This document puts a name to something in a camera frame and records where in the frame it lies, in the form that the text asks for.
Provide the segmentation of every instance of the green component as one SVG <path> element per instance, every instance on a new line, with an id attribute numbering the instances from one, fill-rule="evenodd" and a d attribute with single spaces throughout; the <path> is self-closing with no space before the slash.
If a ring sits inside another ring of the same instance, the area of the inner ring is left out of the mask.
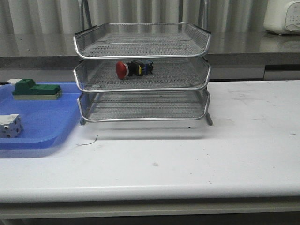
<path id="1" fill-rule="evenodd" d="M 22 79 L 15 84 L 13 96 L 53 95 L 61 96 L 61 89 L 56 84 L 36 84 L 32 79 Z"/>

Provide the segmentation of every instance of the stone countertop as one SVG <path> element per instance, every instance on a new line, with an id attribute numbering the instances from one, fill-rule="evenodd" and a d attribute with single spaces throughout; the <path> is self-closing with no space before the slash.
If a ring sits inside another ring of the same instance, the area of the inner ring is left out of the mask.
<path id="1" fill-rule="evenodd" d="M 300 36 L 266 32 L 213 33 L 211 65 L 300 64 Z M 2 34 L 0 68 L 73 68 L 73 34 Z"/>

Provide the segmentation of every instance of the stacked letter tray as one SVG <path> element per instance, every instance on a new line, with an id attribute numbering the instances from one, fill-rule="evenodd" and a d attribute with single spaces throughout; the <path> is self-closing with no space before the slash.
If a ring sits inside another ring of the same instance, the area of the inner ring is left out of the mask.
<path id="1" fill-rule="evenodd" d="M 189 23 L 107 23 L 75 34 L 86 59 L 74 76 L 83 122 L 199 120 L 208 115 L 211 34 Z M 118 61 L 149 59 L 153 71 L 119 79 Z"/>

